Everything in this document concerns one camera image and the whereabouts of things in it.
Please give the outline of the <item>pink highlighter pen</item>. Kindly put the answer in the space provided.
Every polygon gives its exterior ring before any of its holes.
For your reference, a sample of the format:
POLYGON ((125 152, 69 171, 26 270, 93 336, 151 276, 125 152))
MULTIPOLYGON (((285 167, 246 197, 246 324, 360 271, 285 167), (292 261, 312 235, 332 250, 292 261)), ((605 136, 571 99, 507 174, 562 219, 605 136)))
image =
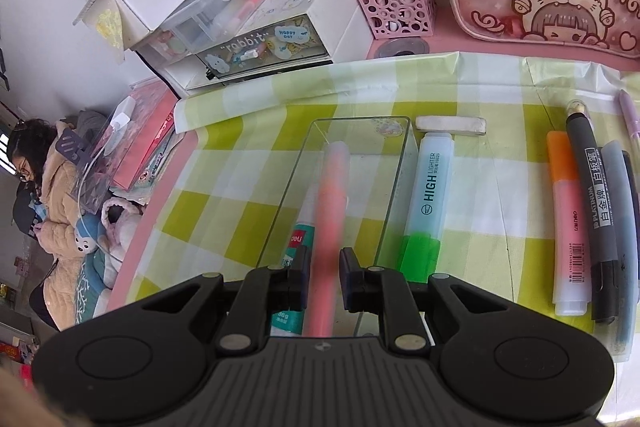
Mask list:
POLYGON ((324 149, 303 329, 303 334, 308 337, 332 335, 347 207, 349 161, 348 146, 342 141, 329 143, 324 149))

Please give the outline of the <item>white teal glue stick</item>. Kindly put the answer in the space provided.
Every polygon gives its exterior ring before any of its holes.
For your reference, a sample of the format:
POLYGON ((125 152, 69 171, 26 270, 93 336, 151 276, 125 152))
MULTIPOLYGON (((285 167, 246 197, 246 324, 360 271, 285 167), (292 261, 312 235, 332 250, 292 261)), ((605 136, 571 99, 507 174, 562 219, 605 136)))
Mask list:
MULTIPOLYGON (((282 267, 294 265, 298 268, 297 254, 311 254, 314 246, 314 229, 316 228, 316 206, 318 184, 310 184, 303 200, 302 207, 292 228, 288 243, 281 259, 282 267)), ((302 335, 305 310, 286 310, 271 317, 271 335, 298 337, 302 335)))

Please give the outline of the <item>clear plastic organizer tray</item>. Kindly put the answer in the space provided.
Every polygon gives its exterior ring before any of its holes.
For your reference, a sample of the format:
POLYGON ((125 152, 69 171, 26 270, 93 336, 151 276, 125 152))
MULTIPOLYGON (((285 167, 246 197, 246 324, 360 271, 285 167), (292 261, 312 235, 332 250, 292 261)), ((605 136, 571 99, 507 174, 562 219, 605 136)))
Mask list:
POLYGON ((406 116, 320 118, 310 124, 258 260, 288 267, 298 247, 308 248, 309 307, 274 314, 272 335, 376 334, 374 315, 343 307, 338 257, 350 247, 365 268, 395 268, 417 159, 406 116))

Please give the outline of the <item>green cap highlighter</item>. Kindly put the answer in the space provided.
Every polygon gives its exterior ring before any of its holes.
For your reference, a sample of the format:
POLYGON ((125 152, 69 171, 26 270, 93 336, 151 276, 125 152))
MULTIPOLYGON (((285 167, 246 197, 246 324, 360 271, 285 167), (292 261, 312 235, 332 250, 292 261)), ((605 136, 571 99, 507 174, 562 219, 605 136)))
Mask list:
POLYGON ((425 283, 435 272, 444 231, 452 158, 454 139, 449 133, 424 135, 397 263, 407 281, 425 283))

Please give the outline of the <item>white eraser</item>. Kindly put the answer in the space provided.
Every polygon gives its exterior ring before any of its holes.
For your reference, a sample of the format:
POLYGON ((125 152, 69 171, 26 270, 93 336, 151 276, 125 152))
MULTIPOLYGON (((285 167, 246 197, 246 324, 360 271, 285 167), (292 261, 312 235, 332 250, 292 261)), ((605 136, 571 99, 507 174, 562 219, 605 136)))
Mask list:
POLYGON ((480 117, 428 115, 416 117, 416 129, 425 133, 480 136, 486 134, 487 122, 480 117))

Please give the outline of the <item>orange cap pink highlighter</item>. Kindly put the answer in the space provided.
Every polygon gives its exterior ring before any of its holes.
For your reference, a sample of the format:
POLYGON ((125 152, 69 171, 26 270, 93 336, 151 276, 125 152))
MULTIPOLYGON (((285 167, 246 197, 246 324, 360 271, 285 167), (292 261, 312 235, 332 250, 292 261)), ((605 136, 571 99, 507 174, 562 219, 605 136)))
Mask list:
POLYGON ((547 134, 554 217, 552 303, 558 317, 582 317, 591 301, 588 233, 578 168, 564 131, 547 134))

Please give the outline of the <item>black grey marker pen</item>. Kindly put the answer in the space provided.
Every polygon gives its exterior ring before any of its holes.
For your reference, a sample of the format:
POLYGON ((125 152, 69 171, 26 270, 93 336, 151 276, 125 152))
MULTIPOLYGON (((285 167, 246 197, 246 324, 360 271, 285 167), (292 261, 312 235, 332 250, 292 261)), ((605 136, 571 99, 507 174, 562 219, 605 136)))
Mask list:
POLYGON ((582 101, 573 100, 567 104, 566 132, 585 205, 591 265, 591 316, 597 324, 611 324, 620 309, 620 259, 602 155, 582 101))

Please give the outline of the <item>light blue grey pen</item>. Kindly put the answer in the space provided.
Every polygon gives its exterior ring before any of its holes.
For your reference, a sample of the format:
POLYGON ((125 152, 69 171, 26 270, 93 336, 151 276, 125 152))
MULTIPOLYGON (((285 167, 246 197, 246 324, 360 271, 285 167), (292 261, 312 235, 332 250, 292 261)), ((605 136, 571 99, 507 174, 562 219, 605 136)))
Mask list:
POLYGON ((610 347, 616 362, 626 362, 634 343, 638 306, 638 239, 634 217, 634 194, 631 191, 624 151, 613 140, 601 148, 613 213, 618 262, 620 262, 620 304, 610 327, 610 347))

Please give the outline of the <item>lilac clear mechanical pencil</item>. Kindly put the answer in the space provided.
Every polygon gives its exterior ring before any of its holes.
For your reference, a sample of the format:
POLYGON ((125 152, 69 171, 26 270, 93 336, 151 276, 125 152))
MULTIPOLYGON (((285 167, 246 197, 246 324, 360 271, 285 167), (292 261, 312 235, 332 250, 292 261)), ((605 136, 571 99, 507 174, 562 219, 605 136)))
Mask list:
POLYGON ((632 101, 631 96, 626 90, 620 90, 620 92, 618 92, 617 101, 618 104, 620 104, 620 110, 623 114, 630 143, 635 150, 639 150, 639 113, 634 105, 634 101, 632 101))

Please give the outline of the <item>black white case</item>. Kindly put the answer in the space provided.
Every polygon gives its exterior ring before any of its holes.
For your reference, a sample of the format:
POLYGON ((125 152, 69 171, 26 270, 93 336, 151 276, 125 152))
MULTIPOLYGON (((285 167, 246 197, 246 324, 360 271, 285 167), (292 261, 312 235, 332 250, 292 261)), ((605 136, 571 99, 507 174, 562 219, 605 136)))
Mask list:
POLYGON ((626 173, 630 187, 632 208, 634 208, 634 225, 636 226, 636 239, 637 239, 637 258, 638 264, 640 263, 640 208, 639 197, 637 191, 636 180, 634 179, 634 172, 632 171, 631 158, 626 150, 623 150, 623 158, 625 161, 626 173))

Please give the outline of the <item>white drawer organizer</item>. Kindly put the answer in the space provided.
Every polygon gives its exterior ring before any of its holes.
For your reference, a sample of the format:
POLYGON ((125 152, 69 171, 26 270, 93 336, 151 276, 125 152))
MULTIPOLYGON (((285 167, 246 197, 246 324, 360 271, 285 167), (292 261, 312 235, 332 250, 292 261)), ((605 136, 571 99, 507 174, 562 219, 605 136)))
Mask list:
POLYGON ((139 52, 183 95, 214 84, 360 61, 373 37, 357 0, 264 0, 224 43, 167 63, 139 52))

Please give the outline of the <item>person in beige coat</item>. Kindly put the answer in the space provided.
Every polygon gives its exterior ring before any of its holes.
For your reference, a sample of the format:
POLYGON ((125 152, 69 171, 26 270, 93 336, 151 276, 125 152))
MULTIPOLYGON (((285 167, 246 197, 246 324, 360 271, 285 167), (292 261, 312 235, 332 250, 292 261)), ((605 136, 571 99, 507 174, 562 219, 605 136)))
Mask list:
POLYGON ((49 274, 29 297, 43 322, 58 331, 76 324, 76 291, 87 253, 76 242, 78 204, 72 197, 77 168, 56 149, 70 126, 31 119, 11 132, 6 153, 16 173, 35 193, 43 220, 34 225, 40 247, 53 257, 49 274))

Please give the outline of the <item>clear stacked storage box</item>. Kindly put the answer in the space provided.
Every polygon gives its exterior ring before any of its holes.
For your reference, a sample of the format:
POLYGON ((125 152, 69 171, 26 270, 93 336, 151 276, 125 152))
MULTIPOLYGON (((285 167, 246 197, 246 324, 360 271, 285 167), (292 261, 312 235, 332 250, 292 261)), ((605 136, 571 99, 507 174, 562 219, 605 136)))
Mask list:
POLYGON ((167 63, 236 36, 264 0, 186 0, 156 31, 136 45, 167 63))

